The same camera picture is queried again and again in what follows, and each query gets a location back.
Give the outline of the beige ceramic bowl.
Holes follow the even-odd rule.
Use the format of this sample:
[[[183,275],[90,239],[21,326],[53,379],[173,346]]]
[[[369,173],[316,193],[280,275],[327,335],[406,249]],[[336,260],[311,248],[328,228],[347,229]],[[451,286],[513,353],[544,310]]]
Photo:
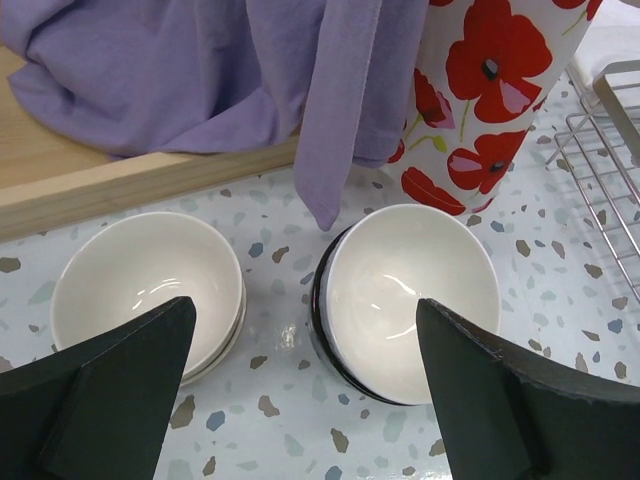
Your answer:
[[[120,220],[69,261],[50,307],[55,346],[66,349],[110,331],[177,297],[196,310],[183,384],[230,352],[246,314],[239,260],[226,238],[195,217],[151,212]]]

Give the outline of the white ceramic bowl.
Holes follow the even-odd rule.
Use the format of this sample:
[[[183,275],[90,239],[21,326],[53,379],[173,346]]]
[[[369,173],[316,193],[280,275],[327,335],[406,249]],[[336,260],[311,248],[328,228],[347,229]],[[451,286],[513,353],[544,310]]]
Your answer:
[[[481,242],[423,205],[385,207],[352,226],[322,291],[323,326],[341,363],[401,405],[431,400],[416,331],[420,300],[434,299],[491,333],[501,323],[498,281]]]

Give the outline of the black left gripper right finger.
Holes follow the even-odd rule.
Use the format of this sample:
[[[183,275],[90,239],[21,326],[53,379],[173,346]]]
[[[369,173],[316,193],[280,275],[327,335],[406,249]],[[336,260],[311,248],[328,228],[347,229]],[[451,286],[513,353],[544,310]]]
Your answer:
[[[433,299],[420,351],[455,479],[636,479],[639,389],[489,333]]]

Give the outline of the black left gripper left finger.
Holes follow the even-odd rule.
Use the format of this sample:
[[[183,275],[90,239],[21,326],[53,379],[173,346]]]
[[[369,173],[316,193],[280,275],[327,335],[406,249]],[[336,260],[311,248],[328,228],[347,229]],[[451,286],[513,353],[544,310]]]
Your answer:
[[[195,321],[175,297],[2,373],[2,478],[153,478]]]

